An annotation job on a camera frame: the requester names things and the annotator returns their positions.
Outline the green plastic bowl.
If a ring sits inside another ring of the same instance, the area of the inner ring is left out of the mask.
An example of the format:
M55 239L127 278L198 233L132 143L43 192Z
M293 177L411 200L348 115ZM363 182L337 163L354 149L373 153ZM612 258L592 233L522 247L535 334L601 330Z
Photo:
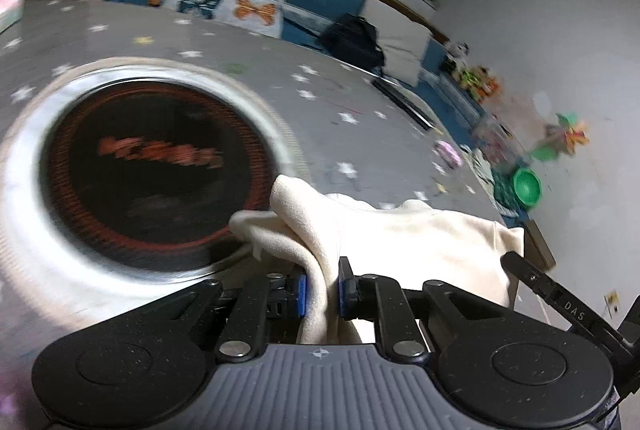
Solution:
M518 168L512 174L512 188L516 199L526 208L536 207L542 195L542 184L533 170Z

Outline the clear plastic toy box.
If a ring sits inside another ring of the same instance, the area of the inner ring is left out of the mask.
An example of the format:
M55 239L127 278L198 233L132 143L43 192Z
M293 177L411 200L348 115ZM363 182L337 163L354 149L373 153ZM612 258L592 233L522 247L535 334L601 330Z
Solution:
M521 143L494 115L482 117L472 131L472 139L494 168L509 170L524 159Z

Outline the colourful plush toys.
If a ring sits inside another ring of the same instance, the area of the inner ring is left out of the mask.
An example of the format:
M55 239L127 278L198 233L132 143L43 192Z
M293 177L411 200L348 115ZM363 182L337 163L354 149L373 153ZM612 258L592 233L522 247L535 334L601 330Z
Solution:
M502 90L500 79L483 66L458 68L452 76L458 87L477 104L482 104Z

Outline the grey star-patterned tablecloth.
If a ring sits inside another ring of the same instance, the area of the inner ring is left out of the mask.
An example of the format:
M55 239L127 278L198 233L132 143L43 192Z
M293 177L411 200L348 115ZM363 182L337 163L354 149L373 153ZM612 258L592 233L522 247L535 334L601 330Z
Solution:
M380 209L419 199L487 220L498 211L473 171L449 170L434 152L447 131L425 131L368 75L282 40L174 12L110 2L27 0L1 36L1 142L50 81L111 57L159 58L220 72L257 92L292 128L322 193ZM14 282L1 268L1 424L42 429L30 368L52 340L188 286L109 280Z

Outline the cream garment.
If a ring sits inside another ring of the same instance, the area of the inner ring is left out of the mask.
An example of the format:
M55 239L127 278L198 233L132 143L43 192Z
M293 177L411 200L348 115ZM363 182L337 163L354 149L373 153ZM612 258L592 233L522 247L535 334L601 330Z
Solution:
M381 210L342 194L322 194L306 181L278 176L267 211L235 213L229 228L252 245L307 274L303 344L358 343L373 332L338 317L338 260L359 275L397 280L420 289L442 280L499 306L508 306L510 280L500 264L509 251L524 251L524 232L469 214L434 209L419 199Z

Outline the white cushion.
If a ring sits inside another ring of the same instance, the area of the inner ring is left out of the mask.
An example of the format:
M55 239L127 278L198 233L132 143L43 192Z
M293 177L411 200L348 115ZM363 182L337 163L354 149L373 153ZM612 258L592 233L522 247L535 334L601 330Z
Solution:
M378 45L385 56L383 72L417 86L431 31L380 0L364 0L360 16L378 33Z

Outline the colourful pinwheel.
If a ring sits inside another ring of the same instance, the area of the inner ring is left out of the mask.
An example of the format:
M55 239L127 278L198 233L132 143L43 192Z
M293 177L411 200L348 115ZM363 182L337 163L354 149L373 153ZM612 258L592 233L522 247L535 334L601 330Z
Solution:
M561 155L573 157L578 146L589 143L587 125L575 115L556 114L555 118L554 124L544 126L544 135L528 152L530 158L545 162Z

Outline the black remote bar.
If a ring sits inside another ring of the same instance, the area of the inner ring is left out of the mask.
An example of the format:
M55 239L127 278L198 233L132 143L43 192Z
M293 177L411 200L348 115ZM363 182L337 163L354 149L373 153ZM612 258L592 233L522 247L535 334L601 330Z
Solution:
M433 120L431 120L422 108L414 104L413 101L409 100L405 94L401 92L401 86L380 77L375 77L371 81L371 84L378 92L385 95L386 98L391 100L399 109L403 110L420 128L425 131L435 129Z

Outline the black bag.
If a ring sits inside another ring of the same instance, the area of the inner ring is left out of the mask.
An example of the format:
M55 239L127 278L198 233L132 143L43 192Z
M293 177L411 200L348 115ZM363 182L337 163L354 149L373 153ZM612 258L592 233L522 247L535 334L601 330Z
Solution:
M318 43L337 60L367 72L385 65L385 54L378 45L378 31L361 16L342 15L322 31Z

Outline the panda plush toy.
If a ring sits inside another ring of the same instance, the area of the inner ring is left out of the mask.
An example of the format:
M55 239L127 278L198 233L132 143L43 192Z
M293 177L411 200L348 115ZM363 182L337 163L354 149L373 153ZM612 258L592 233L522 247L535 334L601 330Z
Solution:
M440 71L449 75L454 72L464 72L468 67L466 61L468 60L469 46L461 41L448 41L444 48L445 57L440 63Z

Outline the round induction cooktop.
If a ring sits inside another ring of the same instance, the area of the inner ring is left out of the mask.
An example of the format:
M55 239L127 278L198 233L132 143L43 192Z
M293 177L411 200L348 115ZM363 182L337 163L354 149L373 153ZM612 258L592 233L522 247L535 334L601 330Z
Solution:
M1 267L14 282L187 283L246 246L280 174L306 178L292 128L211 69L111 57L50 81L1 142Z

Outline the tissue pack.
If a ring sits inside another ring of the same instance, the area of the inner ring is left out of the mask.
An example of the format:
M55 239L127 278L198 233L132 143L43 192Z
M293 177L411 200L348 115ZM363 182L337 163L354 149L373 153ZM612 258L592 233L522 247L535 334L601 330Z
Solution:
M0 0L0 32L17 23L23 16L25 0Z

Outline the pink small object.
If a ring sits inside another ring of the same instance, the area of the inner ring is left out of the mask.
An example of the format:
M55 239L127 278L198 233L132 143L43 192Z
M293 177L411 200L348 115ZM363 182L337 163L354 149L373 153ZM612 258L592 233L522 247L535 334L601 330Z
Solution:
M442 161L450 168L457 169L463 164L462 157L450 143L446 141L436 141L434 152L442 158Z

